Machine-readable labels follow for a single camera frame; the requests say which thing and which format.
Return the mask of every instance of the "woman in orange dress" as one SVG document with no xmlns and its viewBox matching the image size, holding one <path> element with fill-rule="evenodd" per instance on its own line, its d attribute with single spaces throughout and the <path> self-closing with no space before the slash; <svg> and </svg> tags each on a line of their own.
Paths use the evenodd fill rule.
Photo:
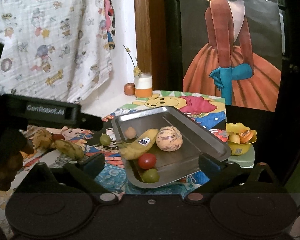
<svg viewBox="0 0 300 240">
<path fill-rule="evenodd" d="M 252 52 L 244 1 L 208 1 L 208 43 L 189 66 L 183 91 L 223 97 L 227 105 L 274 112 L 281 71 Z M 240 46 L 234 45 L 237 39 Z"/>
</svg>

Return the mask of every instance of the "banana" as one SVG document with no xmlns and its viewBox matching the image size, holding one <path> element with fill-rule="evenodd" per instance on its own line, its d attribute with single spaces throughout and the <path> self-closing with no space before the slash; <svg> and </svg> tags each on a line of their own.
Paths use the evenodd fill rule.
<svg viewBox="0 0 300 240">
<path fill-rule="evenodd" d="M 79 161 L 84 157 L 84 151 L 80 145 L 66 140 L 55 140 L 51 144 L 52 148 L 57 148 L 60 152 L 68 155 L 70 158 Z"/>
<path fill-rule="evenodd" d="M 138 159 L 154 145 L 158 132 L 158 129 L 149 129 L 132 143 L 118 143 L 121 156 L 129 161 Z"/>
</svg>

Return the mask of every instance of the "orange jar band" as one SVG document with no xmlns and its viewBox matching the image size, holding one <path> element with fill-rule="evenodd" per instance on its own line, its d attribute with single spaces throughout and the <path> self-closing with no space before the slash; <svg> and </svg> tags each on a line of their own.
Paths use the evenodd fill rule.
<svg viewBox="0 0 300 240">
<path fill-rule="evenodd" d="M 149 98 L 152 96 L 152 88 L 148 89 L 135 89 L 136 98 Z"/>
</svg>

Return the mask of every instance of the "metal tray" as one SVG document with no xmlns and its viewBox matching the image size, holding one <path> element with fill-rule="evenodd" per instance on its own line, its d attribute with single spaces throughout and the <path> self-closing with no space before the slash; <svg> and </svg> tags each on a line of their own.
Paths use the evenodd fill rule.
<svg viewBox="0 0 300 240">
<path fill-rule="evenodd" d="M 148 129 L 160 129 L 165 126 L 174 126 L 182 134 L 183 144 L 177 151 L 164 152 L 157 147 L 156 143 L 149 150 L 157 158 L 155 169 L 160 179 L 156 183 L 142 182 L 140 174 L 143 170 L 139 168 L 137 162 L 122 158 L 128 180 L 137 187 L 161 187 L 199 171 L 198 158 L 202 152 L 208 153 L 219 161 L 224 161 L 231 156 L 231 149 L 227 143 L 172 106 L 124 114 L 115 117 L 111 122 L 117 141 L 129 142 L 129 139 L 124 136 L 124 131 L 129 127 L 136 130 L 136 138 Z"/>
</svg>

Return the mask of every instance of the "blue glove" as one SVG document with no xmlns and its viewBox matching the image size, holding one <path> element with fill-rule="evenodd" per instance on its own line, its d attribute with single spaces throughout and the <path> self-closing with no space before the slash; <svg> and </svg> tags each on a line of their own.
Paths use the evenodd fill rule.
<svg viewBox="0 0 300 240">
<path fill-rule="evenodd" d="M 232 80 L 242 80 L 252 77 L 252 68 L 247 63 L 242 63 L 232 68 Z"/>
<path fill-rule="evenodd" d="M 220 89 L 223 88 L 223 84 L 221 83 L 219 68 L 212 70 L 209 77 L 213 78 L 213 82 L 214 82 L 215 86 L 220 91 Z"/>
<path fill-rule="evenodd" d="M 236 67 L 219 67 L 211 71 L 210 78 L 213 78 L 214 84 L 221 90 L 221 97 L 225 98 L 226 105 L 232 104 L 232 81 L 242 80 L 252 77 L 252 69 L 249 64 L 243 63 Z"/>
</svg>

